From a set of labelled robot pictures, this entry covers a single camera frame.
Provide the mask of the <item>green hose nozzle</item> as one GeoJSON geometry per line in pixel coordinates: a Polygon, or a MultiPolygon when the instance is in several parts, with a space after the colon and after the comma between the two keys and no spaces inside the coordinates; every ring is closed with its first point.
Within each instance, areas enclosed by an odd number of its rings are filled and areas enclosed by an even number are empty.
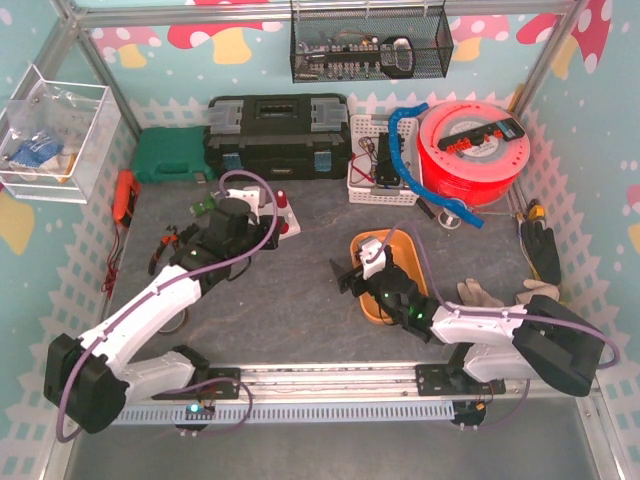
{"type": "Polygon", "coordinates": [[[206,197],[204,200],[195,202],[190,206],[190,212],[195,218],[199,218],[216,207],[216,201],[213,197],[206,197]]]}

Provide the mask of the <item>white peg base plate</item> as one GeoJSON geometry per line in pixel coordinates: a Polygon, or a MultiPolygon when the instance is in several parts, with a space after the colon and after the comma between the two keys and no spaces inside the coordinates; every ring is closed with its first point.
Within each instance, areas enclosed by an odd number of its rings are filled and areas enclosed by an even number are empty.
{"type": "Polygon", "coordinates": [[[276,205],[276,202],[268,201],[264,206],[258,207],[258,214],[260,216],[266,215],[268,217],[272,217],[274,208],[277,208],[279,228],[284,223],[288,223],[290,225],[289,232],[283,236],[280,235],[280,230],[279,230],[280,240],[285,240],[301,233],[301,227],[300,227],[299,221],[293,211],[293,208],[289,200],[288,200],[288,206],[284,209],[279,209],[276,205]]]}

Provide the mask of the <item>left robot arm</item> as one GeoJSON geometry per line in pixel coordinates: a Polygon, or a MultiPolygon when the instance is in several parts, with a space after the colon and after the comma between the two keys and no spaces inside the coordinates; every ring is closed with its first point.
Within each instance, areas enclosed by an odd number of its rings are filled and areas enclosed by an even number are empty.
{"type": "Polygon", "coordinates": [[[115,314],[77,338],[61,334],[49,345],[44,396],[58,408],[56,437],[71,419],[78,431],[97,433],[128,404],[160,395],[203,396],[219,384],[239,379],[211,375],[208,361],[181,345],[151,360],[136,353],[173,317],[195,304],[234,264],[261,249],[274,249],[280,234],[278,196],[262,214],[246,190],[229,190],[211,211],[209,224],[195,231],[155,279],[115,314]]]}

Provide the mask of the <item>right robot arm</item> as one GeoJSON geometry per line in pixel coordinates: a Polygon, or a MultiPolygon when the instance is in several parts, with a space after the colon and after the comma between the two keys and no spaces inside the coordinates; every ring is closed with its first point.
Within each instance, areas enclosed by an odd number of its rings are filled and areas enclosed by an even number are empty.
{"type": "Polygon", "coordinates": [[[379,238],[365,238],[355,254],[357,263],[349,270],[330,264],[339,291],[370,296],[385,325],[426,343],[465,347],[460,369],[471,379],[542,380],[566,395],[589,394],[605,337],[556,300],[534,295],[525,304],[503,307],[445,302],[422,292],[379,238]]]}

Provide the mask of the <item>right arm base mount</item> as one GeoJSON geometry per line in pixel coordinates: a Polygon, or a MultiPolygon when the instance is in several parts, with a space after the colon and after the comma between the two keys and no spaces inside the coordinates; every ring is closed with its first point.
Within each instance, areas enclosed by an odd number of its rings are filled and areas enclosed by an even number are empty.
{"type": "Polygon", "coordinates": [[[506,393],[503,380],[479,382],[462,368],[447,364],[418,364],[414,367],[415,383],[421,397],[435,396],[493,396],[506,393]]]}

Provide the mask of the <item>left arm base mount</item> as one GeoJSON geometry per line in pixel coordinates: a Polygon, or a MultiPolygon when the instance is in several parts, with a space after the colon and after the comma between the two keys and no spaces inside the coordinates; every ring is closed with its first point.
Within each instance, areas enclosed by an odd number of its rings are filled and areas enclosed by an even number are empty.
{"type": "Polygon", "coordinates": [[[236,380],[241,379],[241,369],[238,367],[209,367],[207,370],[197,371],[191,384],[220,378],[225,378],[225,381],[207,383],[193,390],[192,394],[202,401],[238,399],[240,387],[236,380]]]}

